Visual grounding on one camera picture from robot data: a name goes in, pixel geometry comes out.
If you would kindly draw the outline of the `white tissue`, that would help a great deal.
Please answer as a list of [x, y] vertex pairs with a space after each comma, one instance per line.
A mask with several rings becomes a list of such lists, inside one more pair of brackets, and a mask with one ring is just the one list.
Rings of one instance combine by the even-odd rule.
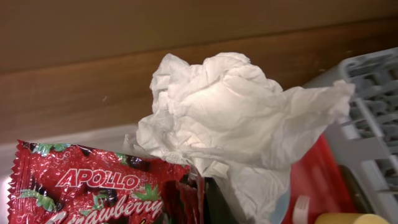
[[167, 54], [152, 76], [152, 114], [124, 148], [192, 164], [213, 178], [240, 223], [269, 223], [290, 169], [326, 128], [349, 113], [354, 85], [284, 90], [243, 54], [200, 65]]

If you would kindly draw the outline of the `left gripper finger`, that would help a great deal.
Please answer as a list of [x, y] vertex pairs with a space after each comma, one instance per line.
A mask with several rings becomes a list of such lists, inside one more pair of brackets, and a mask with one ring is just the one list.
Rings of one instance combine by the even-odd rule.
[[205, 177], [204, 224], [238, 224], [215, 180]]

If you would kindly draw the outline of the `yellow plastic cup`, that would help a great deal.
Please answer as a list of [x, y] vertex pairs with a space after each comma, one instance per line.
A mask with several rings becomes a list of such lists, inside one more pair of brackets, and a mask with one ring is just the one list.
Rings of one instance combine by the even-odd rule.
[[375, 214], [362, 213], [324, 213], [315, 224], [389, 224], [389, 222]]

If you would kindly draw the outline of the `red snack wrapper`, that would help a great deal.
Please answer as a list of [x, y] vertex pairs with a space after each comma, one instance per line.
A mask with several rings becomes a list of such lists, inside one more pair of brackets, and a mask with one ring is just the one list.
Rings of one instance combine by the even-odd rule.
[[20, 141], [9, 223], [203, 223], [192, 168], [76, 144]]

